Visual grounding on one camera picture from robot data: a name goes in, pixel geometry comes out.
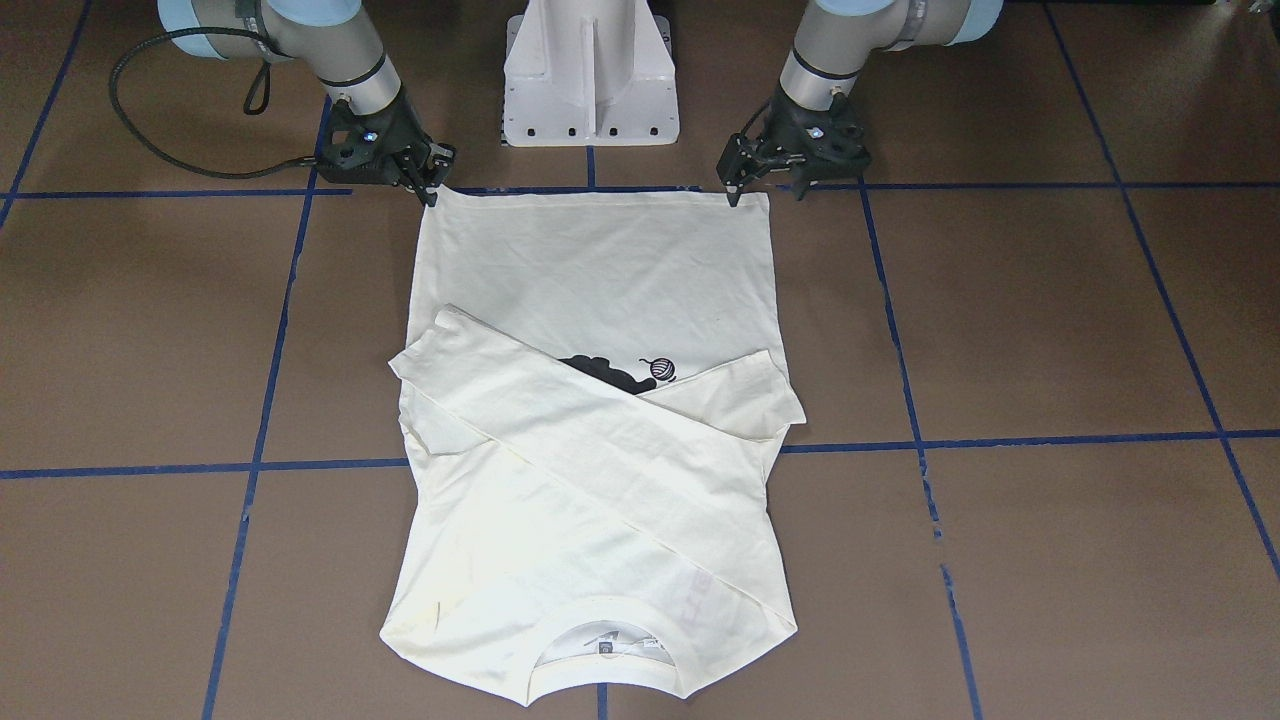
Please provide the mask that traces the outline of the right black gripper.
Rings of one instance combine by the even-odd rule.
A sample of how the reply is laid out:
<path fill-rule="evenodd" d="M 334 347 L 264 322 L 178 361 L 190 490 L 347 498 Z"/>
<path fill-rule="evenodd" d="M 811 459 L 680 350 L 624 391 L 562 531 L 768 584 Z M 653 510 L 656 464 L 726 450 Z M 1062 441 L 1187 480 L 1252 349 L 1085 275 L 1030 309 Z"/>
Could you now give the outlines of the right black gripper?
<path fill-rule="evenodd" d="M 384 184 L 411 190 L 434 208 L 438 188 L 456 160 L 456 149 L 435 142 L 422 128 L 406 90 L 374 114 L 355 113 L 346 100 L 332 108 L 317 173 L 335 184 Z"/>

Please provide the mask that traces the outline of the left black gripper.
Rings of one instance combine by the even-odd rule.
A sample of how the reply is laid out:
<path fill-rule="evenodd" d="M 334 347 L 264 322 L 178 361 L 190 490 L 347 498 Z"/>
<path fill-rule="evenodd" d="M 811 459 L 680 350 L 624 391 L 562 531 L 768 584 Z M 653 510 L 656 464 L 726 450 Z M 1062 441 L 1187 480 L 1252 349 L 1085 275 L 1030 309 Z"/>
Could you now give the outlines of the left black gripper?
<path fill-rule="evenodd" d="M 730 136 L 716 172 L 736 208 L 744 188 L 765 176 L 785 173 L 792 196 L 804 199 L 820 182 L 858 179 L 870 163 L 865 129 L 846 92 L 835 91 L 827 109 L 813 110 L 777 88 L 740 136 Z"/>

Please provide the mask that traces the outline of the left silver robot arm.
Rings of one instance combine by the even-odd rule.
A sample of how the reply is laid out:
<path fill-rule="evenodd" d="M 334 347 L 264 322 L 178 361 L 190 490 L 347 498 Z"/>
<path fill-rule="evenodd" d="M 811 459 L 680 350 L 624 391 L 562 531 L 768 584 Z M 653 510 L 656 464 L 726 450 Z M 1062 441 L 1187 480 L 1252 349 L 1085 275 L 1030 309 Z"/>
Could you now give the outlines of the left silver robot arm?
<path fill-rule="evenodd" d="M 968 44 L 987 35 L 1001 1 L 810 1 L 771 97 L 730 136 L 716 167 L 730 206 L 785 173 L 795 199 L 870 165 L 852 88 L 876 51 Z"/>

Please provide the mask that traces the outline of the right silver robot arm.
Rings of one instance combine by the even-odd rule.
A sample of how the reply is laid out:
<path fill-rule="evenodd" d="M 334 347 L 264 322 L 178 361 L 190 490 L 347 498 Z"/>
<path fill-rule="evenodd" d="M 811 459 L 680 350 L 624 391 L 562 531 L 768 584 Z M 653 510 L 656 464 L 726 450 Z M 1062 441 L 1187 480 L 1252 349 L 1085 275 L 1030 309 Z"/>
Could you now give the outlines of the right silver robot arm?
<path fill-rule="evenodd" d="M 361 1 L 160 1 L 166 40 L 183 53 L 219 60 L 297 60 L 332 100 L 312 158 L 335 184 L 397 186 L 431 208 L 454 149 L 422 128 L 381 36 Z"/>

